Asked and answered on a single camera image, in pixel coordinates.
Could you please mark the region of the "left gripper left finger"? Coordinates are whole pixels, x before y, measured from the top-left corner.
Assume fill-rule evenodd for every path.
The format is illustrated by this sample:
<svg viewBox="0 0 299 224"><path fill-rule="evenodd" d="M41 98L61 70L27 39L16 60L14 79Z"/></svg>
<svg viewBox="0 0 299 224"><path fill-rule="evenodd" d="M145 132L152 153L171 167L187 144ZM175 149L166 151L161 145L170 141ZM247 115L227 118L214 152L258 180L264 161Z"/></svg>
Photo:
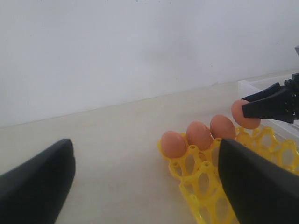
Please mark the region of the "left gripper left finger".
<svg viewBox="0 0 299 224"><path fill-rule="evenodd" d="M53 224L75 176L73 143L62 139L0 176L2 224Z"/></svg>

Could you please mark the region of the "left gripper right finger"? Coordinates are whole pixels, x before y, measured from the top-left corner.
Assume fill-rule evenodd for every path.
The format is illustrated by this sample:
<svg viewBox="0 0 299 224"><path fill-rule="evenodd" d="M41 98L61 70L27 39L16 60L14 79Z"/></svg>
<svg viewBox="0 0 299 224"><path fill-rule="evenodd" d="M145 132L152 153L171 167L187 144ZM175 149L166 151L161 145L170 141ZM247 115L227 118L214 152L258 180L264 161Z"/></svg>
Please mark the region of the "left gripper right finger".
<svg viewBox="0 0 299 224"><path fill-rule="evenodd" d="M233 139L220 143L218 172L241 224L297 224L299 177Z"/></svg>

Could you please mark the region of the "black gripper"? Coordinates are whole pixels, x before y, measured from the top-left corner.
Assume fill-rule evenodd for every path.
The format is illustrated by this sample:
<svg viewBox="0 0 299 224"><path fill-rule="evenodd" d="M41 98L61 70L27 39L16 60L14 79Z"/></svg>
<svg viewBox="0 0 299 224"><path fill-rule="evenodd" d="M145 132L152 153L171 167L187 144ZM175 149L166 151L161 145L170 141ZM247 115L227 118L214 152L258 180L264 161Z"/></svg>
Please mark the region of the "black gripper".
<svg viewBox="0 0 299 224"><path fill-rule="evenodd" d="M299 73L284 81L241 99L249 103L242 106L246 118L279 120L293 124L299 119Z"/></svg>

